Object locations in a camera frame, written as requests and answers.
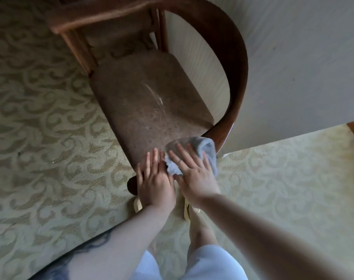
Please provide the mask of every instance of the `carpet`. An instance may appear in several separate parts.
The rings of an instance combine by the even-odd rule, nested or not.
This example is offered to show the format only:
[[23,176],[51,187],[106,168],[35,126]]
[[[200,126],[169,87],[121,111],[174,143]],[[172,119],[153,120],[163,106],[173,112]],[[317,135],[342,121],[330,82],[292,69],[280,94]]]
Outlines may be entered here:
[[[44,23],[51,1],[0,6],[0,279],[27,280],[133,214],[133,170],[86,76]],[[231,153],[218,170],[224,194],[354,273],[354,136],[346,125]],[[189,246],[180,194],[157,241],[162,275],[176,279]]]

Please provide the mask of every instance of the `shorts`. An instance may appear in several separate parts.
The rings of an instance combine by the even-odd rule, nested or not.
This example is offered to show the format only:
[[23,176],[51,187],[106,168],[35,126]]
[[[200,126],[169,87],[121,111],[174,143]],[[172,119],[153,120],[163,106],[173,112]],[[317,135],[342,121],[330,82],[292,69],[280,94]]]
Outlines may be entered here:
[[[206,245],[198,248],[188,259],[180,280],[248,280],[240,264],[223,248]],[[146,251],[130,280],[162,280],[158,264]]]

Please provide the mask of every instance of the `patterned carpet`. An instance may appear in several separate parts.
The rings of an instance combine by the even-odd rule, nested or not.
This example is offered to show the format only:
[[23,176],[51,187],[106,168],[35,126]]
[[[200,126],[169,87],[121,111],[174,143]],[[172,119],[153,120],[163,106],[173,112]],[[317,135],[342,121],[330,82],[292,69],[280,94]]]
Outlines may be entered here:
[[[1,0],[0,279],[26,280],[132,214],[133,175],[87,79],[44,23],[46,0]],[[354,273],[354,136],[343,125],[232,153],[223,193]],[[183,199],[158,235],[162,275],[184,271]],[[254,271],[221,233],[220,244]]]

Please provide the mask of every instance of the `forearm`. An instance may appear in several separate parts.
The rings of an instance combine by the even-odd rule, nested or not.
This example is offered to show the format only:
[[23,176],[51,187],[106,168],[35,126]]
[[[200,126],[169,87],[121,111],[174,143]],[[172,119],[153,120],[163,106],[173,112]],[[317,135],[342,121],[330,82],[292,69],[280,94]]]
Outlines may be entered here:
[[37,273],[34,279],[128,280],[165,221],[165,214],[146,207],[133,218],[77,247]]
[[268,279],[348,279],[298,239],[222,195],[202,209]]

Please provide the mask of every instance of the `tattoo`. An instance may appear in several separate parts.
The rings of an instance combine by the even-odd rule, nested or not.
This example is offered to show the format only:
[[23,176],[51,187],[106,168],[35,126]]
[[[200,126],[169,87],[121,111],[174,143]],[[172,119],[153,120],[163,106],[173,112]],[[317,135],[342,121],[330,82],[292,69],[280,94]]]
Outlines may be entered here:
[[75,249],[59,257],[48,266],[37,272],[29,280],[69,280],[68,264],[76,254],[89,252],[106,244],[111,238],[111,232],[114,228],[94,237],[91,240],[79,245]]

